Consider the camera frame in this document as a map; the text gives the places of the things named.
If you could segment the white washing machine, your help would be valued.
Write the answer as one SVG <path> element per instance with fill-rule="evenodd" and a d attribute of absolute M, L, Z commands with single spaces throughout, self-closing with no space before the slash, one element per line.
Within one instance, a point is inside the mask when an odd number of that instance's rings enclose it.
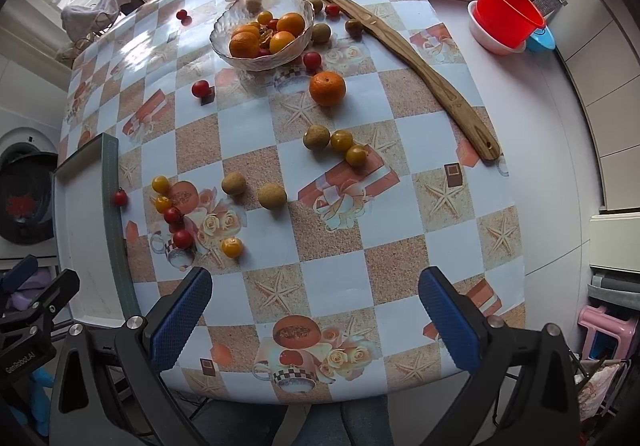
<path fill-rule="evenodd" d="M 51 258 L 53 173 L 58 153 L 42 127 L 1 129 L 1 258 Z"/>

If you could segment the red plastic bucket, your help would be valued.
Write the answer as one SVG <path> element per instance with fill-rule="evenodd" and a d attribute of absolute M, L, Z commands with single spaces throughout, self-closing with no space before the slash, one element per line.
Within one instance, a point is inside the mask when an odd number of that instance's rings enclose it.
<path fill-rule="evenodd" d="M 485 32 L 515 49 L 546 21 L 530 0 L 477 0 L 473 13 Z"/>

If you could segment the orange in bowl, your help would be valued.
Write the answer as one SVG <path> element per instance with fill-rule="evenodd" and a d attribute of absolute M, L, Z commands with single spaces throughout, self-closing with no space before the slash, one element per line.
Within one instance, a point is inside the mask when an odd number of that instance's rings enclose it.
<path fill-rule="evenodd" d="M 258 58 L 260 55 L 259 36 L 255 32 L 247 30 L 237 32 L 229 41 L 229 52 L 234 58 Z"/>
<path fill-rule="evenodd" d="M 300 36 L 306 29 L 306 21 L 302 14 L 285 13 L 277 20 L 277 32 L 288 32 L 294 37 Z"/>
<path fill-rule="evenodd" d="M 275 32 L 269 40 L 269 51 L 271 54 L 276 54 L 295 40 L 296 37 L 291 32 L 285 30 Z"/>

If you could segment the white shallow tray box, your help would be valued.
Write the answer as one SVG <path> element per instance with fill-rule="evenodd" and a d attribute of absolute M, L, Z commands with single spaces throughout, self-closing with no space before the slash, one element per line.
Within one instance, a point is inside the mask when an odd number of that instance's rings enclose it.
<path fill-rule="evenodd" d="M 54 173 L 58 264 L 79 277 L 70 301 L 74 321 L 117 328 L 140 313 L 127 262 L 118 190 L 118 141 L 101 134 Z"/>

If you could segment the pink plastic stool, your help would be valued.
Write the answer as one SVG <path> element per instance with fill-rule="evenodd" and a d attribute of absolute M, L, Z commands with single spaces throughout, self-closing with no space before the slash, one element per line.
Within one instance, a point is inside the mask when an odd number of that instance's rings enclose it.
<path fill-rule="evenodd" d="M 638 324 L 634 312 L 607 305 L 585 305 L 578 316 L 578 326 L 586 332 L 582 359 L 627 359 Z"/>

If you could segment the large orange mandarin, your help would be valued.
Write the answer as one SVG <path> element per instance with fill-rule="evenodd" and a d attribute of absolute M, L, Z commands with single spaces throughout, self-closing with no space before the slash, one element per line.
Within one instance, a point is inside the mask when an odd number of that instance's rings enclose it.
<path fill-rule="evenodd" d="M 322 107 L 333 107 L 340 104 L 346 95 L 344 78 L 334 72 L 321 72 L 309 81 L 311 99 Z"/>

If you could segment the checkered patterned tablecloth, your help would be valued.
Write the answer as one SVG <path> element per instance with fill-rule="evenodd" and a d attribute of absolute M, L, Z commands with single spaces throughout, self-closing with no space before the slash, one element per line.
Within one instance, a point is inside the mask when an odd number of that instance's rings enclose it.
<path fill-rule="evenodd" d="M 504 163 L 488 166 L 406 65 L 344 21 L 319 49 L 346 95 L 332 108 L 294 62 L 246 74 L 210 44 L 234 0 L 153 0 L 77 58 L 62 125 L 68 157 L 101 133 L 118 141 L 118 182 L 134 293 L 142 311 L 195 266 L 214 291 L 165 382 L 180 391 L 254 403 L 323 403 L 431 382 L 456 367 L 418 297 L 424 267 L 513 327 L 525 323 L 518 211 Z M 179 10 L 188 16 L 180 21 Z M 207 80 L 212 92 L 191 87 Z M 352 168 L 310 125 L 347 130 L 367 148 Z M 221 181 L 242 173 L 246 191 Z M 154 177 L 182 215 L 169 225 Z M 278 183 L 288 202 L 258 203 Z M 186 229 L 191 249 L 172 234 Z M 221 240 L 238 237 L 237 259 Z"/>

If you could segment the brown longan fruit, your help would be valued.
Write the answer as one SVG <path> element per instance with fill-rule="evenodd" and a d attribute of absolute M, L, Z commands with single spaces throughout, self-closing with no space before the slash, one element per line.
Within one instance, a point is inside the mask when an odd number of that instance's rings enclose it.
<path fill-rule="evenodd" d="M 314 9 L 314 14 L 318 15 L 324 7 L 322 0 L 308 0 L 312 4 L 312 8 Z"/>
<path fill-rule="evenodd" d="M 331 27 L 326 23 L 314 24 L 311 30 L 311 41 L 315 46 L 321 46 L 330 41 L 332 36 Z"/>
<path fill-rule="evenodd" d="M 331 140 L 331 133 L 324 125 L 310 125 L 303 135 L 303 144 L 311 151 L 321 151 Z"/>
<path fill-rule="evenodd" d="M 360 21 L 356 18 L 350 18 L 345 22 L 344 25 L 345 32 L 348 33 L 348 36 L 352 39 L 359 40 L 362 37 L 363 26 Z"/>
<path fill-rule="evenodd" d="M 265 183 L 258 189 L 258 203 L 268 210 L 278 210 L 286 205 L 288 195 L 278 183 Z"/>
<path fill-rule="evenodd" d="M 229 172 L 222 179 L 221 188 L 229 196 L 240 196 L 246 191 L 246 179 L 242 173 Z"/>

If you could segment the white plastic basin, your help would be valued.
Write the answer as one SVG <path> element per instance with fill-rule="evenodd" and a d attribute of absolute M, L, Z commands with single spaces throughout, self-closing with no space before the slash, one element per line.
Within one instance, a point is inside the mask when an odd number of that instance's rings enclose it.
<path fill-rule="evenodd" d="M 474 16 L 476 12 L 477 1 L 473 0 L 468 4 L 469 30 L 477 43 L 487 51 L 495 55 L 521 54 L 526 49 L 526 42 L 521 42 L 515 49 L 509 48 L 491 37 L 486 30 L 480 26 L 480 23 Z"/>

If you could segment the yellow cherry tomato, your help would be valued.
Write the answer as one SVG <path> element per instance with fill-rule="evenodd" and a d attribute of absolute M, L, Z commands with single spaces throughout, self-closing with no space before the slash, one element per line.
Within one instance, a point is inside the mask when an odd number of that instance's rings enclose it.
<path fill-rule="evenodd" d="M 164 175 L 158 175 L 157 177 L 154 177 L 151 182 L 151 186 L 153 188 L 153 191 L 157 192 L 157 194 L 160 194 L 160 196 L 166 196 L 170 190 L 170 183 L 167 177 L 165 177 Z"/>
<path fill-rule="evenodd" d="M 360 168 L 366 164 L 368 155 L 366 147 L 354 144 L 346 151 L 345 160 L 352 168 Z"/>
<path fill-rule="evenodd" d="M 220 249 L 226 257 L 237 259 L 243 254 L 244 245 L 238 237 L 228 237 L 221 240 Z"/>
<path fill-rule="evenodd" d="M 331 134 L 330 144 L 333 151 L 345 154 L 354 145 L 354 137 L 347 130 L 336 130 Z"/>
<path fill-rule="evenodd" d="M 153 199 L 153 205 L 155 210 L 158 213 L 164 214 L 174 204 L 172 203 L 172 200 L 169 197 L 165 195 L 158 195 Z"/>

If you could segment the glass fruit bowl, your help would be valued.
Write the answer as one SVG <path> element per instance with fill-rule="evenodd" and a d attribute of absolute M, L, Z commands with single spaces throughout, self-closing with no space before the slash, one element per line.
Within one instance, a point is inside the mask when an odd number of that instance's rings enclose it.
<path fill-rule="evenodd" d="M 277 20 L 285 13 L 302 14 L 305 31 L 282 51 L 271 54 L 269 40 L 277 32 Z M 314 27 L 314 9 L 308 0 L 234 0 L 214 23 L 209 41 L 214 52 L 230 66 L 244 72 L 265 72 L 291 63 L 303 54 L 311 41 Z M 258 58 L 234 58 L 229 52 L 229 41 L 237 32 L 247 30 L 259 36 Z"/>

